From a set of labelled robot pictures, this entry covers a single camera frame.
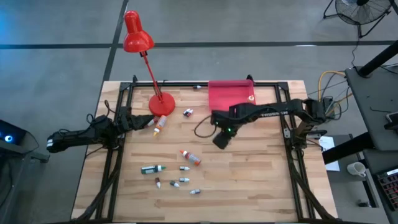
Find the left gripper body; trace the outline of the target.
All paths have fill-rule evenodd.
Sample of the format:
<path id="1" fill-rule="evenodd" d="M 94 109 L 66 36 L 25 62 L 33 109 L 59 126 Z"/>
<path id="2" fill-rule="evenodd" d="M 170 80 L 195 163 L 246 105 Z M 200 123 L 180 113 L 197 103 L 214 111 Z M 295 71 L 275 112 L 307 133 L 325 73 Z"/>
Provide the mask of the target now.
<path id="1" fill-rule="evenodd" d="M 131 114 L 131 107 L 121 107 L 119 110 L 119 129 L 132 131 L 137 129 L 137 118 Z"/>

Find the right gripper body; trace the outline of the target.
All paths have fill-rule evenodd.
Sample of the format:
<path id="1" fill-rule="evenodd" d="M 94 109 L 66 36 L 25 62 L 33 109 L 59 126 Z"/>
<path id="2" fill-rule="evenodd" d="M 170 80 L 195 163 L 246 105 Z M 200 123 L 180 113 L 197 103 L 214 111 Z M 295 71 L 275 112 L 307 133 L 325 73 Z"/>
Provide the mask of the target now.
<path id="1" fill-rule="evenodd" d="M 228 136 L 235 136 L 241 126 L 241 118 L 236 112 L 236 107 L 232 106 L 228 111 L 213 110 L 212 124 L 221 128 Z"/>

